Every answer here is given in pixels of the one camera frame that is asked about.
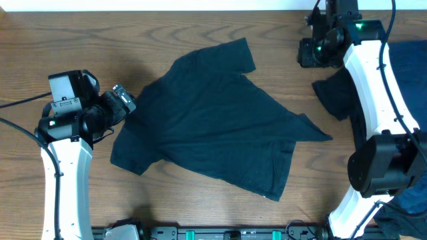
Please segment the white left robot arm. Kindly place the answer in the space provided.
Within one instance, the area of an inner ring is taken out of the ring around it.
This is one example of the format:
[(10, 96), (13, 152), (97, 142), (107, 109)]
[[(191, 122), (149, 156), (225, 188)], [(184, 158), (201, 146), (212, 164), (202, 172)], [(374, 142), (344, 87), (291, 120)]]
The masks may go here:
[(89, 170), (93, 146), (136, 109), (123, 85), (100, 93), (87, 70), (48, 77), (52, 102), (35, 135), (45, 172), (43, 239), (93, 239), (89, 213)]

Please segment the dark teal t-shirt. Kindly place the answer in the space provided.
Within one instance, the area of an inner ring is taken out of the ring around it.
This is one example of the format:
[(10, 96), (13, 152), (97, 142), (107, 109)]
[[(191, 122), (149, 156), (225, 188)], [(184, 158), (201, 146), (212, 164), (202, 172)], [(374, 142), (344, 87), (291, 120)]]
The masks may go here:
[(243, 38), (176, 59), (136, 99), (111, 163), (141, 175), (166, 160), (278, 201), (296, 143), (330, 136), (254, 85), (255, 68)]

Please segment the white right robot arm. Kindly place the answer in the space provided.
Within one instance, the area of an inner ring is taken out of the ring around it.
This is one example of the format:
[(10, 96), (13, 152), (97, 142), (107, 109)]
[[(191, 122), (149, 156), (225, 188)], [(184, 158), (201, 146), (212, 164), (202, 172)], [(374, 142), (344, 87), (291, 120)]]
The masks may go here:
[(304, 68), (344, 67), (362, 108), (365, 138), (348, 160), (350, 187), (314, 239), (383, 239), (369, 226), (426, 168), (426, 134), (404, 102), (392, 70), (391, 26), (364, 19), (356, 1), (327, 1), (306, 17), (312, 36), (300, 41)]

